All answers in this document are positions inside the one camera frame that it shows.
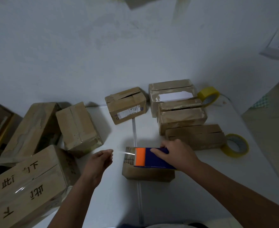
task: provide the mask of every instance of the person's left hand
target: person's left hand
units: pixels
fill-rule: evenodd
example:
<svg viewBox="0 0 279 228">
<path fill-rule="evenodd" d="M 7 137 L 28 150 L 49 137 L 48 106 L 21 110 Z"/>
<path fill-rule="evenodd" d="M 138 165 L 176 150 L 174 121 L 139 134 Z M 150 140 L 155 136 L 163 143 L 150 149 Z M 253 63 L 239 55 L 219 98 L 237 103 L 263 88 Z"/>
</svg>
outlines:
<svg viewBox="0 0 279 228">
<path fill-rule="evenodd" d="M 103 175 L 103 172 L 112 164 L 113 150 L 101 150 L 93 154 L 87 161 L 82 178 L 96 188 Z"/>
</svg>

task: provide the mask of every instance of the green checkered cloth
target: green checkered cloth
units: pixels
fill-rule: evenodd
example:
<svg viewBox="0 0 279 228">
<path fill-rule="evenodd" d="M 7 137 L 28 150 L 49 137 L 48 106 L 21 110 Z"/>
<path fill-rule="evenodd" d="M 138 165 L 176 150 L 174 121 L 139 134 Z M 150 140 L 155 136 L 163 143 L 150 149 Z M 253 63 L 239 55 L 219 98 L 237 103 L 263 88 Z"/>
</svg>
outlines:
<svg viewBox="0 0 279 228">
<path fill-rule="evenodd" d="M 269 107 L 269 100 L 268 95 L 265 94 L 260 100 L 258 100 L 255 104 L 253 104 L 252 108 L 268 108 Z"/>
</svg>

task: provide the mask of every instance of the forearm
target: forearm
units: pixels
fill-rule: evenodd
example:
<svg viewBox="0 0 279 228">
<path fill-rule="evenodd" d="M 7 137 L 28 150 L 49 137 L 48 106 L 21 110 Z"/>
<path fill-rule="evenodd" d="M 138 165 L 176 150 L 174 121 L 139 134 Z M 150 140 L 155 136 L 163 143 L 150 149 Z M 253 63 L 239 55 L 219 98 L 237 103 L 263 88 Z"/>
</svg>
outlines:
<svg viewBox="0 0 279 228">
<path fill-rule="evenodd" d="M 206 163 L 186 172 L 213 195 L 244 227 L 279 227 L 279 205 L 233 181 Z"/>
<path fill-rule="evenodd" d="M 81 176 L 73 186 L 48 228 L 81 228 L 94 187 Z"/>
</svg>

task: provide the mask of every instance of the hand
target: hand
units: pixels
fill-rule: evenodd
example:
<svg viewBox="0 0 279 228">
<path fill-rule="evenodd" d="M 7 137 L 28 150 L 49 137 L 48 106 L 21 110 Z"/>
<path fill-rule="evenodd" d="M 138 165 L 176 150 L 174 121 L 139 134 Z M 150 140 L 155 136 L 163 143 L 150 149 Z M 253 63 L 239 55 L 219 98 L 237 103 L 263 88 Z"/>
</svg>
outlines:
<svg viewBox="0 0 279 228">
<path fill-rule="evenodd" d="M 200 163 L 200 160 L 191 147 L 179 139 L 174 141 L 164 140 L 160 147 L 166 147 L 169 150 L 169 154 L 165 154 L 156 148 L 152 148 L 151 152 L 178 170 L 186 172 L 189 168 Z"/>
<path fill-rule="evenodd" d="M 113 150 L 101 150 L 93 154 L 87 161 L 81 177 L 86 183 L 96 188 L 101 181 L 103 172 L 112 164 Z"/>
</svg>

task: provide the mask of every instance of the white table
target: white table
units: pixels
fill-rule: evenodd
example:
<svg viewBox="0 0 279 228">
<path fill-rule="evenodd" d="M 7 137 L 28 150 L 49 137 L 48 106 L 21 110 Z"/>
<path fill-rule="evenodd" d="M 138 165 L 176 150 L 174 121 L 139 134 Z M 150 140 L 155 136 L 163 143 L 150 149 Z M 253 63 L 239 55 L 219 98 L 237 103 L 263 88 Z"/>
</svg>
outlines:
<svg viewBox="0 0 279 228">
<path fill-rule="evenodd" d="M 114 227 L 120 223 L 139 225 L 137 181 L 122 176 L 122 164 L 126 146 L 134 146 L 132 120 L 114 125 L 107 107 L 88 108 L 93 123 L 104 145 L 93 153 L 113 149 L 113 163 L 104 172 L 101 183 L 95 189 L 83 227 Z M 77 160 L 83 170 L 90 154 Z M 55 212 L 38 223 L 35 228 L 46 228 Z"/>
<path fill-rule="evenodd" d="M 218 102 L 223 106 L 206 108 L 206 124 L 219 124 L 225 134 L 235 133 L 245 138 L 250 151 L 238 159 L 226 156 L 220 149 L 197 151 L 199 159 L 226 176 L 249 187 L 279 204 L 279 177 L 261 152 L 241 117 L 223 96 Z M 150 110 L 135 118 L 137 146 L 159 147 L 157 119 Z M 229 217 L 231 214 L 205 189 L 182 172 L 176 171 L 171 183 L 141 181 L 141 203 L 144 224 L 207 221 Z"/>
</svg>

